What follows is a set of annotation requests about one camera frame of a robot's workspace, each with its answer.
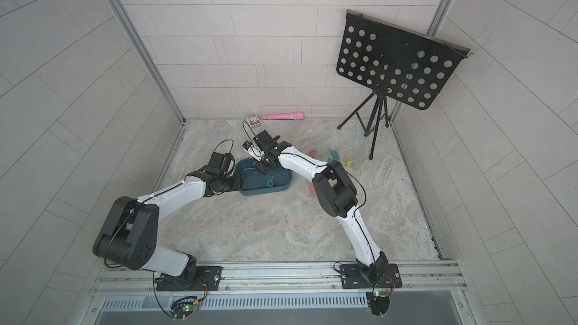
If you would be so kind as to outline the teal plastic storage box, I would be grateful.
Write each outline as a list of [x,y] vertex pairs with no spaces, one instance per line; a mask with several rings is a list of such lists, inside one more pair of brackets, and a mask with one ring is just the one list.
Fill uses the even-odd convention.
[[[240,175],[242,186],[239,192],[244,196],[275,193],[287,190],[293,179],[293,172],[288,169],[273,167],[267,175],[261,174],[254,167],[254,159],[242,159],[236,164],[235,173]],[[272,179],[274,187],[267,187],[265,181]]]

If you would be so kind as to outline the yellow binder clip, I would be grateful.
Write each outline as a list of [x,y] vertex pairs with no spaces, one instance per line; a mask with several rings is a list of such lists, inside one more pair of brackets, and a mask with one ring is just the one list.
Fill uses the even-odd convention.
[[355,162],[355,158],[348,156],[346,159],[344,159],[343,165],[346,167],[353,167],[354,162]]

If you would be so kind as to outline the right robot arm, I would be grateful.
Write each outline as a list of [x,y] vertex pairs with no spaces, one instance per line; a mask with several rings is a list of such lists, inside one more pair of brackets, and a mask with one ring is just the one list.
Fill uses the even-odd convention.
[[260,164],[291,170],[312,182],[321,207],[336,218],[346,232],[361,271],[369,281],[376,282],[389,262],[364,223],[358,207],[357,188],[342,164],[336,160],[314,159],[285,141],[254,138],[253,142],[258,148],[254,158]]

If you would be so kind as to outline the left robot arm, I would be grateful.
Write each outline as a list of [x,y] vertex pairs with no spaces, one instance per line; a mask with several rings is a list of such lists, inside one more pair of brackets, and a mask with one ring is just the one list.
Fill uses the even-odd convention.
[[159,223],[202,198],[240,190],[238,174],[218,174],[201,168],[176,184],[138,198],[114,201],[93,244],[93,254],[108,267],[158,272],[161,290],[190,290],[200,283],[197,259],[161,245]]

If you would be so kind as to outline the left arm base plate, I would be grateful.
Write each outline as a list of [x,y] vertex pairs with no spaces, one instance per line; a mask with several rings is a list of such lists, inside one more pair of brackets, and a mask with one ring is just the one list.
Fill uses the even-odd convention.
[[221,281],[222,266],[196,266],[185,269],[179,276],[162,273],[155,278],[157,291],[216,291]]

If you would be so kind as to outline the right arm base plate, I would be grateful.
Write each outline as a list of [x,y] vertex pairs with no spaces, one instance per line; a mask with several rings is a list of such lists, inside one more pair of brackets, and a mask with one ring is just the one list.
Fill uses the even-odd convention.
[[383,269],[370,269],[360,263],[334,263],[340,274],[343,289],[394,289],[403,287],[397,264],[389,263]]

